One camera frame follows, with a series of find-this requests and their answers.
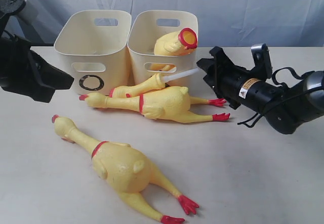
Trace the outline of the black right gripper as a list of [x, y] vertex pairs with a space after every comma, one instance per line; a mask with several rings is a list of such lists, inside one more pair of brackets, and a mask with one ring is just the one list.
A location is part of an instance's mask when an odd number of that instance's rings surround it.
[[244, 105], [257, 113], [262, 113], [270, 103], [282, 96], [283, 90], [279, 87], [234, 66], [223, 48], [215, 46], [209, 54], [211, 58], [202, 58], [196, 63], [207, 74], [204, 81], [218, 97], [209, 100], [209, 105], [223, 106], [228, 102], [233, 109]]

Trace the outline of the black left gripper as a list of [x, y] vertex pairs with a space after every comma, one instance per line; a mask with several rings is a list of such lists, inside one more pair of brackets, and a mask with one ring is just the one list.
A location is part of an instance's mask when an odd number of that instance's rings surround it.
[[[30, 48], [31, 42], [20, 36], [1, 38], [1, 88], [7, 92], [28, 96], [34, 101], [49, 103], [55, 90], [70, 89], [74, 78], [47, 63]], [[30, 55], [44, 85], [35, 83]]]

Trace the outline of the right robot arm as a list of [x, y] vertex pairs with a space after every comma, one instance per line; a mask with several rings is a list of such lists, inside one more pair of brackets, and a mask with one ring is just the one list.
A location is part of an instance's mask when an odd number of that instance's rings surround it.
[[291, 67], [287, 70], [299, 82], [289, 87], [278, 82], [272, 70], [266, 44], [251, 47], [255, 66], [248, 70], [235, 65], [221, 47], [210, 50], [211, 58], [196, 64], [206, 75], [204, 81], [218, 98], [224, 98], [232, 109], [244, 105], [255, 114], [241, 124], [252, 128], [265, 117], [281, 134], [292, 134], [303, 123], [323, 116], [323, 71], [309, 71], [301, 76]]

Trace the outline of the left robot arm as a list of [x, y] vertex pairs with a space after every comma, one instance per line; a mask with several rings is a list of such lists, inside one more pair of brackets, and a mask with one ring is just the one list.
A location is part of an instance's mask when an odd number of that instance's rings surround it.
[[34, 101], [49, 103], [57, 90], [71, 88], [74, 78], [46, 62], [31, 42], [12, 35], [5, 26], [13, 13], [1, 12], [1, 88]]

